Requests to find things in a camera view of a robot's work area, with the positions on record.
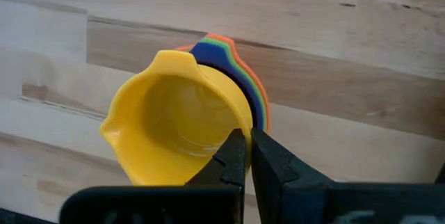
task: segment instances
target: butcher block countertop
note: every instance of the butcher block countertop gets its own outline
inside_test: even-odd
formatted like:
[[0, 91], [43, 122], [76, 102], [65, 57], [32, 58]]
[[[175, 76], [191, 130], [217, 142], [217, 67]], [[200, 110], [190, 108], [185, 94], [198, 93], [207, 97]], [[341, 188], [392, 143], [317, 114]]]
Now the butcher block countertop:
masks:
[[0, 0], [0, 208], [57, 221], [74, 192], [128, 185], [98, 132], [111, 98], [206, 32], [263, 82], [270, 135], [332, 179], [445, 162], [445, 0]]

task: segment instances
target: wood grain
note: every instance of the wood grain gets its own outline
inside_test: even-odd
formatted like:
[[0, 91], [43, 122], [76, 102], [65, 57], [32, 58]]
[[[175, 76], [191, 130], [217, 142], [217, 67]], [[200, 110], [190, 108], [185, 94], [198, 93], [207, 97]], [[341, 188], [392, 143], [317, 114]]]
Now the wood grain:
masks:
[[0, 0], [0, 207], [56, 221], [76, 190], [127, 184], [97, 130], [111, 98], [158, 50], [204, 32], [235, 38], [273, 102], [270, 135], [309, 165], [342, 181], [432, 182], [445, 161], [444, 6]]
[[44, 1], [98, 17], [210, 31], [423, 77], [445, 77], [439, 61], [444, 55], [445, 0]]
[[[203, 35], [93, 18], [87, 63], [140, 72], [157, 51]], [[445, 139], [445, 81], [246, 40], [236, 39], [236, 46], [273, 103]]]
[[129, 185], [115, 161], [0, 133], [0, 207], [57, 221], [63, 202], [90, 186]]

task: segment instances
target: measuring cup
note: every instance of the measuring cup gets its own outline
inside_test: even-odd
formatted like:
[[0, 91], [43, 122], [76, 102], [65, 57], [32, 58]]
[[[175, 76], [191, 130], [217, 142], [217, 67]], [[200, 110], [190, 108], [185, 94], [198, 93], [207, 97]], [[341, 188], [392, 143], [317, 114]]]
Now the measuring cup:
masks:
[[250, 156], [252, 114], [242, 90], [192, 54], [163, 50], [118, 90], [100, 133], [133, 184], [183, 185], [237, 128]]

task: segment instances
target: yellow measuring cup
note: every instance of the yellow measuring cup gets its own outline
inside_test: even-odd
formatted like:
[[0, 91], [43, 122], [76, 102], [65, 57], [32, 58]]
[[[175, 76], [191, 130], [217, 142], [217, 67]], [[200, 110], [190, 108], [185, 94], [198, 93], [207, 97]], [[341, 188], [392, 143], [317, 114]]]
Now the yellow measuring cup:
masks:
[[250, 157], [252, 114], [241, 89], [192, 54], [164, 50], [118, 90], [100, 133], [133, 184], [183, 185], [236, 128]]

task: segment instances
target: light wood plank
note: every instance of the light wood plank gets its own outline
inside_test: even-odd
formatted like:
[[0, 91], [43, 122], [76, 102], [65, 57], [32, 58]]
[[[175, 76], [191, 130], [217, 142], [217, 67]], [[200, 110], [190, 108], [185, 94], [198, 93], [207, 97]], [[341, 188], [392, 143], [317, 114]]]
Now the light wood plank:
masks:
[[99, 135], [101, 120], [39, 102], [0, 99], [0, 131], [68, 150], [115, 159]]
[[0, 47], [85, 62], [84, 13], [0, 0]]
[[[157, 51], [189, 45], [203, 35], [92, 18], [87, 62], [140, 72]], [[245, 40], [236, 40], [236, 47], [265, 85], [271, 102], [445, 139], [444, 81]]]
[[43, 0], [2, 0], [2, 1], [7, 1], [9, 3], [24, 3], [27, 5], [35, 6], [37, 8], [44, 8], [55, 12], [66, 12], [66, 13], [74, 13], [80, 15], [82, 14], [86, 15], [88, 13], [88, 11], [85, 9], [76, 8], [74, 6], [67, 6], [59, 3], [53, 3], [50, 1], [43, 1]]
[[130, 185], [115, 161], [0, 134], [0, 208], [57, 222], [70, 195], [111, 185]]
[[0, 97], [20, 98], [24, 62], [16, 51], [0, 47]]
[[[334, 179], [432, 182], [445, 161], [443, 141], [276, 104], [271, 106], [274, 122], [271, 136]], [[10, 100], [0, 101], [0, 112], [0, 131], [6, 134], [115, 159], [111, 148], [99, 136], [100, 120], [49, 105]]]
[[444, 79], [444, 4], [425, 0], [44, 0]]
[[134, 75], [22, 51], [15, 52], [15, 56], [26, 60], [22, 66], [24, 97], [89, 111], [100, 118], [108, 112], [118, 88]]
[[251, 205], [246, 200], [248, 199], [247, 196], [245, 196], [245, 205], [244, 205], [244, 223], [245, 224], [261, 224], [261, 221], [259, 219], [259, 212], [258, 212], [258, 206], [257, 206], [257, 199], [254, 200], [254, 204]]

